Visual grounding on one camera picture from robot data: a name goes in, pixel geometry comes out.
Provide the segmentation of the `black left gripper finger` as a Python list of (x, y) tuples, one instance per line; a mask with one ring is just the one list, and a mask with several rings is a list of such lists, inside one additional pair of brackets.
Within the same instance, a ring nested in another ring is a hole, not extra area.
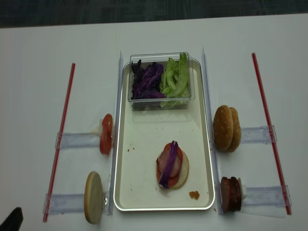
[(23, 212), (16, 207), (0, 225), (0, 231), (19, 231), (23, 222)]

